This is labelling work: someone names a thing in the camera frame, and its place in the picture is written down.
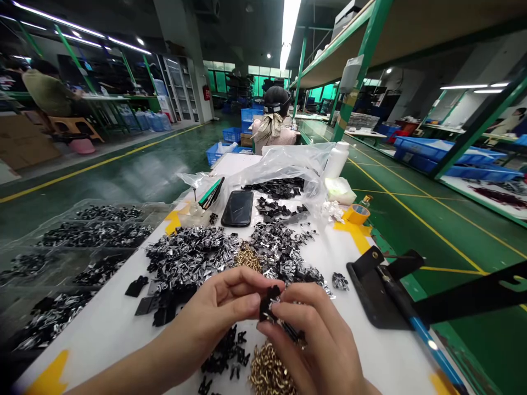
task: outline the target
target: black metal bracket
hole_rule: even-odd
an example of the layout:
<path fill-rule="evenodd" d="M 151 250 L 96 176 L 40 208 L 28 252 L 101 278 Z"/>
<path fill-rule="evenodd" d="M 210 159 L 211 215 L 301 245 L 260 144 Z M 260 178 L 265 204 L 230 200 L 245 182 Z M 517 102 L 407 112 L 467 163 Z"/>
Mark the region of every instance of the black metal bracket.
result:
<path fill-rule="evenodd" d="M 362 307 L 369 321 L 380 329 L 411 330 L 406 318 L 387 293 L 384 282 L 375 269 L 384 261 L 383 254 L 371 247 L 356 262 L 346 265 Z M 403 277 L 424 266 L 418 252 L 410 250 L 387 266 L 401 291 L 411 301 L 399 282 Z M 468 283 L 411 302 L 426 326 L 469 315 L 490 312 L 527 301 L 527 261 L 499 272 L 482 276 Z"/>

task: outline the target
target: orange stool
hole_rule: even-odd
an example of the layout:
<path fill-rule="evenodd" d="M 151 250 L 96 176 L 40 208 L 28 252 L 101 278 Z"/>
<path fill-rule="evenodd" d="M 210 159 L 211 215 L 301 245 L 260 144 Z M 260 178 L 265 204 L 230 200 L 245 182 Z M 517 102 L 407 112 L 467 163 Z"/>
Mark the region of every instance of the orange stool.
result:
<path fill-rule="evenodd" d="M 103 138 L 95 131 L 93 126 L 86 121 L 85 118 L 63 118 L 63 117 L 49 117 L 49 120 L 53 124 L 53 127 L 57 133 L 63 133 L 64 131 L 60 130 L 58 125 L 59 123 L 63 124 L 68 128 L 68 131 L 70 133 L 82 133 L 79 130 L 79 127 L 77 126 L 78 123 L 84 123 L 88 126 L 91 133 L 89 133 L 89 137 L 93 139 L 99 139 L 101 143 L 104 143 Z"/>

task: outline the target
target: small glass bottle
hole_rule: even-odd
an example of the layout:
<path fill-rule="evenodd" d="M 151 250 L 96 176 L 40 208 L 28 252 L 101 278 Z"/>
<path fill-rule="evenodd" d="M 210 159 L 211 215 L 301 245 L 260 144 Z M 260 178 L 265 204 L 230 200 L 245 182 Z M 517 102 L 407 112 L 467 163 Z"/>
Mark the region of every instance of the small glass bottle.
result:
<path fill-rule="evenodd" d="M 364 199 L 361 200 L 361 202 L 359 203 L 362 207 L 365 207 L 365 208 L 369 208 L 369 202 L 373 199 L 373 196 L 371 195 L 366 195 L 364 197 Z"/>

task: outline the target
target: tape roll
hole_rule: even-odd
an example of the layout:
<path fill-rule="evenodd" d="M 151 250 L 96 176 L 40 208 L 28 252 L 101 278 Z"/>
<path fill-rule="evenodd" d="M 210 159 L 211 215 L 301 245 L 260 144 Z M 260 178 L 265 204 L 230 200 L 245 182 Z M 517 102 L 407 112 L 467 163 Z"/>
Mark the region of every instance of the tape roll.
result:
<path fill-rule="evenodd" d="M 349 223 L 362 225 L 368 219 L 370 212 L 367 208 L 361 205 L 351 205 L 351 207 L 343 215 L 343 219 Z"/>

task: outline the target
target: fluorescent light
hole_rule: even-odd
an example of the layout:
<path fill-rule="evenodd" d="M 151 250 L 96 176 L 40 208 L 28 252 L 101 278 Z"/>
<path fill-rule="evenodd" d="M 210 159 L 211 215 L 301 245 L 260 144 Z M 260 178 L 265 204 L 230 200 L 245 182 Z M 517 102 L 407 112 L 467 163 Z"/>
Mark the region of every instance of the fluorescent light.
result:
<path fill-rule="evenodd" d="M 14 19 L 14 18 L 10 18 L 10 17 L 5 16 L 5 15 L 0 15 L 0 18 L 4 18 L 4 19 L 12 20 L 13 22 L 16 22 L 16 19 Z M 22 23 L 22 24 L 24 24 L 24 25 L 27 25 L 27 26 L 34 27 L 34 28 L 36 28 L 36 29 L 47 30 L 45 27 L 37 26 L 37 25 L 31 24 L 31 23 L 29 23 L 29 22 L 20 21 L 20 23 Z"/>
<path fill-rule="evenodd" d="M 69 38 L 70 40 L 75 40 L 75 41 L 79 41 L 81 43 L 88 44 L 88 45 L 91 45 L 91 46 L 94 46 L 94 47 L 97 47 L 97 48 L 102 48 L 99 44 L 91 42 L 91 41 L 87 41 L 85 39 L 77 38 L 75 36 L 70 36 L 70 35 L 67 35 L 67 34 L 64 34 L 64 33 L 62 33 L 62 35 L 64 37 Z"/>
<path fill-rule="evenodd" d="M 42 11 L 39 11 L 35 8 L 31 8 L 31 7 L 28 7 L 26 5 L 22 5 L 20 3 L 17 3 L 16 1 L 13 1 L 13 4 L 15 6 L 17 6 L 18 8 L 21 8 L 21 9 L 25 9 L 26 11 L 29 11 L 29 12 L 32 12 L 34 14 L 37 14 L 37 15 L 40 15 L 40 16 L 43 16 L 44 18 L 47 18 L 47 19 L 51 19 L 52 21 L 55 21 L 55 22 L 58 22 L 58 23 L 61 23 L 63 25 L 66 25 L 66 26 L 69 26 L 69 27 L 74 27 L 75 29 L 77 30 L 80 30 L 80 31 L 83 31 L 85 33 L 88 33 L 88 34 L 91 34 L 93 36 L 97 36 L 97 37 L 100 37 L 100 38 L 104 38 L 104 35 L 102 35 L 101 33 L 98 33 L 96 31 L 93 31 L 93 30 L 90 30 L 90 29 L 87 29 L 85 27 L 82 27 L 82 26 L 79 26 L 79 25 L 76 25 L 76 24 L 73 24 L 71 22 L 68 22 L 64 19 L 61 19 L 61 18 L 57 18 L 56 16 L 53 16 L 53 15 L 49 15 L 49 14 L 46 14 L 45 12 L 42 12 Z"/>
<path fill-rule="evenodd" d="M 291 52 L 291 43 L 295 35 L 296 20 L 301 0 L 284 0 L 284 16 L 282 19 L 282 51 L 280 53 L 280 69 L 285 70 L 287 59 Z"/>
<path fill-rule="evenodd" d="M 499 92 L 503 92 L 503 90 L 502 89 L 483 89 L 480 91 L 474 91 L 474 93 L 499 93 Z"/>
<path fill-rule="evenodd" d="M 441 87 L 441 89 L 473 89 L 473 88 L 486 88 L 487 84 L 481 85 L 455 85 L 450 87 Z"/>
<path fill-rule="evenodd" d="M 114 43 L 117 43 L 117 44 L 122 45 L 124 47 L 135 49 L 135 50 L 137 50 L 139 52 L 145 53 L 146 55 L 152 55 L 152 52 L 148 52 L 147 50 L 144 50 L 143 48 L 134 47 L 133 45 L 127 44 L 127 43 L 125 43 L 123 41 L 119 41 L 118 39 L 111 38 L 110 36 L 108 36 L 108 39 L 110 41 L 113 41 Z"/>

